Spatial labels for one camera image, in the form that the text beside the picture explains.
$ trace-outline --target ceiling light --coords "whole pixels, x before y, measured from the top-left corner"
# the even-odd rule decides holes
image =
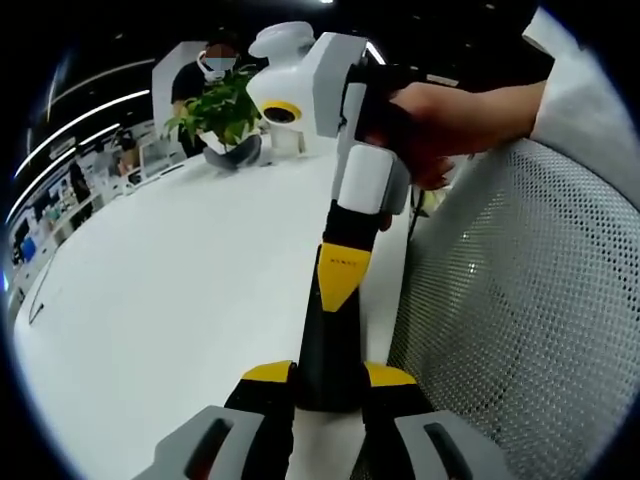
[[[83,140],[80,142],[80,146],[84,147],[87,143],[95,140],[96,138],[98,138],[101,135],[104,135],[107,132],[110,132],[111,130],[115,130],[116,128],[118,128],[120,126],[119,123],[114,123],[113,125],[111,125],[110,127],[105,128],[104,130],[100,130],[98,133],[95,133],[93,135],[91,135],[89,138]]]
[[[384,58],[382,58],[382,55],[380,54],[378,49],[373,45],[373,43],[367,42],[367,50],[369,50],[369,53],[373,55],[373,58],[375,58],[376,62],[378,62],[380,65],[387,64],[387,62],[384,61]]]
[[[18,170],[16,170],[16,173],[14,173],[13,178],[16,178],[18,176],[18,174],[22,171],[24,167],[26,167],[29,164],[29,162],[31,161],[31,159],[33,159],[33,157],[35,157],[38,153],[44,150],[44,148],[47,145],[49,145],[51,142],[53,142],[56,138],[58,138],[60,135],[62,135],[64,132],[69,130],[74,125],[77,125],[81,121],[89,118],[91,115],[94,115],[104,110],[105,108],[112,107],[114,105],[117,105],[118,103],[126,102],[127,100],[131,100],[132,98],[137,98],[137,97],[141,97],[142,95],[147,95],[150,92],[151,92],[150,90],[142,90],[141,92],[136,92],[130,95],[125,95],[124,97],[116,98],[115,100],[111,100],[110,102],[107,102],[104,105],[100,105],[99,107],[96,107],[93,110],[89,110],[87,113],[80,115],[75,120],[70,121],[64,127],[62,127],[61,129],[56,131],[53,135],[51,135],[49,138],[47,138],[44,142],[42,142],[40,145],[34,148],[33,152],[31,152],[27,156],[27,158],[25,158],[24,161],[20,164],[20,166],[18,167]]]
[[[60,162],[62,162],[65,158],[67,158],[69,155],[71,155],[75,151],[76,151],[76,147],[73,147],[67,150],[66,152],[64,152],[62,155],[56,158],[53,162],[51,162],[51,165],[45,168],[44,172],[38,175],[36,179],[33,182],[31,182],[31,184],[24,190],[24,192],[22,192],[22,195],[18,197],[18,200],[16,200],[16,203],[14,203],[13,207],[11,207],[11,210],[9,210],[9,215],[7,215],[7,219],[4,222],[5,224],[9,222],[11,215],[15,213],[16,209],[20,206],[20,204],[22,204],[22,201],[27,197],[27,195],[31,193],[31,190],[33,190],[38,185],[38,182],[40,182],[40,180],[46,177],[51,170],[56,168],[60,164]]]

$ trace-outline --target yellow ring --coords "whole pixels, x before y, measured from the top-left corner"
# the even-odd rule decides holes
[[[302,117],[302,112],[300,111],[300,109],[288,102],[282,102],[280,100],[270,100],[262,105],[262,111],[264,112],[267,108],[281,108],[283,110],[286,110],[287,112],[292,113],[296,120],[299,120],[300,117]]]

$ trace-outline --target gray plant pot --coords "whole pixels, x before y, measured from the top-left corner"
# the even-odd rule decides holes
[[[253,165],[260,157],[262,138],[260,135],[250,135],[240,145],[228,153],[220,154],[209,147],[205,147],[204,158],[209,165],[223,170],[234,171],[239,167]]]

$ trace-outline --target white sleeve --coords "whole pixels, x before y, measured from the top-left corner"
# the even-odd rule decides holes
[[[640,146],[595,56],[540,8],[523,37],[555,58],[531,138],[600,174],[636,203],[640,199],[631,197],[640,194],[632,190],[640,189],[629,179],[640,178]]]

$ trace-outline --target gray mesh fabric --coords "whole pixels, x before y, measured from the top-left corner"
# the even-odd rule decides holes
[[[581,478],[640,386],[639,249],[640,214],[584,167],[485,154],[416,230],[389,363],[520,479]]]

